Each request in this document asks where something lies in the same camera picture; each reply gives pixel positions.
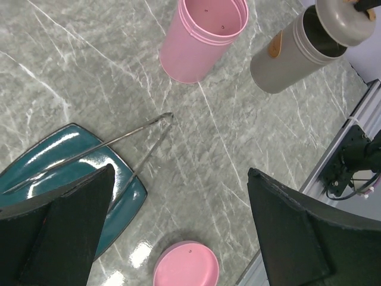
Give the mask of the grey round lid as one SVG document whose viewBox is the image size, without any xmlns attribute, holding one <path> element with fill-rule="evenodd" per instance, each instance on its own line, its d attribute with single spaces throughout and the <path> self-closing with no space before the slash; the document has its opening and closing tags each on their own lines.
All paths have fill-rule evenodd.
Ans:
<svg viewBox="0 0 381 286">
<path fill-rule="evenodd" d="M 315 9 L 327 34 L 345 47 L 367 40 L 376 28 L 375 13 L 371 16 L 354 8 L 354 1 L 316 0 Z"/>
</svg>

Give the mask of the pink cylindrical container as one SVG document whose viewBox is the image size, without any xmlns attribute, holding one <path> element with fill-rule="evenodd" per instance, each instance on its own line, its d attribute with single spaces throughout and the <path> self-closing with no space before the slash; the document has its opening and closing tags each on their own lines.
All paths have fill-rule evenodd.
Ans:
<svg viewBox="0 0 381 286">
<path fill-rule="evenodd" d="M 185 1 L 177 8 L 160 50 L 169 77 L 197 83 L 238 38 L 247 25 L 246 1 Z"/>
</svg>

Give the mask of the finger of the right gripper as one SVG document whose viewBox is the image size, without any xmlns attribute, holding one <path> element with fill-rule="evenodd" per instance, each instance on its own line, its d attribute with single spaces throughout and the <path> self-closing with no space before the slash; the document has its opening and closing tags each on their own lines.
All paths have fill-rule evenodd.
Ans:
<svg viewBox="0 0 381 286">
<path fill-rule="evenodd" d="M 365 12 L 379 6 L 381 6 L 381 0 L 358 0 L 354 4 L 354 8 L 358 12 Z"/>
</svg>

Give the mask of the teal square plate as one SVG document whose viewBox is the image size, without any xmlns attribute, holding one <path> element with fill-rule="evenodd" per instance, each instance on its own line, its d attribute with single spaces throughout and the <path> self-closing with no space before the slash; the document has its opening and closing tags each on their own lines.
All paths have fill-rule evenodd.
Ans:
<svg viewBox="0 0 381 286">
<path fill-rule="evenodd" d="M 51 133 L 13 161 L 1 173 L 1 206 L 9 206 L 72 183 L 111 164 L 115 170 L 113 208 L 107 214 L 95 257 L 102 255 L 127 228 L 143 205 L 148 192 L 130 166 L 105 146 L 47 175 L 12 194 L 6 191 L 34 174 L 55 166 L 101 143 L 87 129 L 70 123 Z"/>
</svg>

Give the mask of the pink round lid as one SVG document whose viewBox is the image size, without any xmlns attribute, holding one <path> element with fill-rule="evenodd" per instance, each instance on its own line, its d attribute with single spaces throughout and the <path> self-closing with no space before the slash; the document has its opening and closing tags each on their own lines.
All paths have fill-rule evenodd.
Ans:
<svg viewBox="0 0 381 286">
<path fill-rule="evenodd" d="M 210 285 L 219 278 L 214 252 L 197 241 L 181 241 L 167 248 L 158 258 L 153 285 Z"/>
</svg>

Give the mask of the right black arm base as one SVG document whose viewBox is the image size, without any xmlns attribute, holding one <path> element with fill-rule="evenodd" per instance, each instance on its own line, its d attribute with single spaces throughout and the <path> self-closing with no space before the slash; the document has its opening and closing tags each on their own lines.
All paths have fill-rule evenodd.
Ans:
<svg viewBox="0 0 381 286">
<path fill-rule="evenodd" d="M 370 179 L 362 179 L 356 188 L 354 175 L 371 171 Z M 333 201 L 343 201 L 366 191 L 380 178 L 380 132 L 370 139 L 359 125 L 353 125 L 344 136 L 320 174 L 323 192 Z"/>
</svg>

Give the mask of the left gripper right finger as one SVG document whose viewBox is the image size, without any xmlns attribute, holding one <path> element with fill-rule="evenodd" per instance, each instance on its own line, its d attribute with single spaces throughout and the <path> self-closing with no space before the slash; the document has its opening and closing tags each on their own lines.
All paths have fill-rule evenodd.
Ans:
<svg viewBox="0 0 381 286">
<path fill-rule="evenodd" d="M 248 194 L 270 285 L 380 285 L 380 222 L 313 199 L 264 172 Z"/>
</svg>

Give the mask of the grey cylindrical container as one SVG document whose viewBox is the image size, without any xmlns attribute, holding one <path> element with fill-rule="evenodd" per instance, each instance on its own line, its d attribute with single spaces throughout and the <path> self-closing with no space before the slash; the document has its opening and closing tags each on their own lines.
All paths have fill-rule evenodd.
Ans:
<svg viewBox="0 0 381 286">
<path fill-rule="evenodd" d="M 280 30 L 251 59 L 251 76 L 270 94 L 290 87 L 344 55 L 346 47 L 325 31 L 314 5 Z"/>
</svg>

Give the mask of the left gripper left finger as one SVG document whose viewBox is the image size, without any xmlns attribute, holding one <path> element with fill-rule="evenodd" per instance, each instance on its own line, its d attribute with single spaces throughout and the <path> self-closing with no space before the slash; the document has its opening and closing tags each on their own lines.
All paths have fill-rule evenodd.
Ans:
<svg viewBox="0 0 381 286">
<path fill-rule="evenodd" d="M 1 285 L 86 285 L 113 196 L 108 164 L 1 207 Z"/>
</svg>

